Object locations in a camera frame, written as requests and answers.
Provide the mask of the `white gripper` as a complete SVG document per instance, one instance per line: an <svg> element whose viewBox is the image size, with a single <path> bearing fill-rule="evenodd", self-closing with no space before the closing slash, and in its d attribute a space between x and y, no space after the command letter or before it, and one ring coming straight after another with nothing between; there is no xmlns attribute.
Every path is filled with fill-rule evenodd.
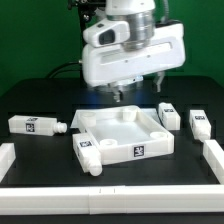
<svg viewBox="0 0 224 224"><path fill-rule="evenodd" d="M171 24L155 28L142 49L126 50L124 43L131 37L128 23L103 19L83 32L87 42L82 53L84 80L96 87L158 72L153 83L160 92L164 70L180 67L185 61L183 36L183 24ZM122 92L117 88L112 92L120 102Z"/></svg>

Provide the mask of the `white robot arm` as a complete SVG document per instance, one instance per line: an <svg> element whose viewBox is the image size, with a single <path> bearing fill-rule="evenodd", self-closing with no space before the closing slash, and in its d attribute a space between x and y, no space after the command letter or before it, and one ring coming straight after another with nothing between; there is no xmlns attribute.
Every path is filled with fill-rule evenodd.
<svg viewBox="0 0 224 224"><path fill-rule="evenodd" d="M184 27L168 18L154 22L154 0L106 0L105 17L83 32L85 82L122 99L124 87L185 61Z"/></svg>

